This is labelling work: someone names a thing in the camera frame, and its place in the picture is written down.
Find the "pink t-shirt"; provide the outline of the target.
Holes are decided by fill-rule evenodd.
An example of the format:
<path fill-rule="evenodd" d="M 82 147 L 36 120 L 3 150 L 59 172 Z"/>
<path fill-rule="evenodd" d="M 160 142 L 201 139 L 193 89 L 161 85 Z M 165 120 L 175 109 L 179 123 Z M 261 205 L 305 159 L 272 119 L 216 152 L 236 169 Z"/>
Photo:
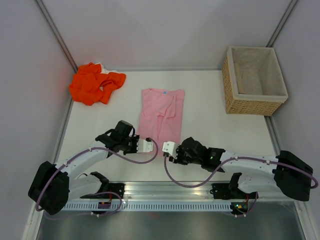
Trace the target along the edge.
<path fill-rule="evenodd" d="M 185 91 L 147 88 L 141 91 L 142 110 L 138 134 L 152 138 L 159 146 L 180 142 Z"/>

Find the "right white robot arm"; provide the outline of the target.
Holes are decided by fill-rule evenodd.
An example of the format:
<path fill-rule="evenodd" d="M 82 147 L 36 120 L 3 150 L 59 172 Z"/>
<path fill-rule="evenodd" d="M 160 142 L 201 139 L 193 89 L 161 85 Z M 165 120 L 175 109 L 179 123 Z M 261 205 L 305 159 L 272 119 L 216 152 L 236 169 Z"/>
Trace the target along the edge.
<path fill-rule="evenodd" d="M 313 169 L 286 150 L 281 150 L 279 155 L 238 155 L 223 148 L 205 147 L 189 137 L 181 144 L 165 142 L 162 151 L 174 164 L 199 165 L 212 175 L 230 174 L 227 189 L 234 199 L 257 193 L 282 193 L 290 199 L 307 202 L 310 191 L 319 185 Z"/>

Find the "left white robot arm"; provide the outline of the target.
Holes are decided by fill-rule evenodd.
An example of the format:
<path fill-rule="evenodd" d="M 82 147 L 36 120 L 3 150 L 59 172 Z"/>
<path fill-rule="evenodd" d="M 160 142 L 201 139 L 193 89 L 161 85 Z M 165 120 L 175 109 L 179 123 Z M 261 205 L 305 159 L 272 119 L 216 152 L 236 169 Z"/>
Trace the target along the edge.
<path fill-rule="evenodd" d="M 128 154 L 140 154 L 153 150 L 153 140 L 136 134 L 135 128 L 121 120 L 115 128 L 98 135 L 84 150 L 64 161 L 43 162 L 37 169 L 28 190 L 28 197 L 35 202 L 37 212 L 44 211 L 53 216 L 59 213 L 70 200 L 81 197 L 104 198 L 112 195 L 109 179 L 91 172 L 80 177 L 91 166 L 117 156 L 137 164 Z"/>

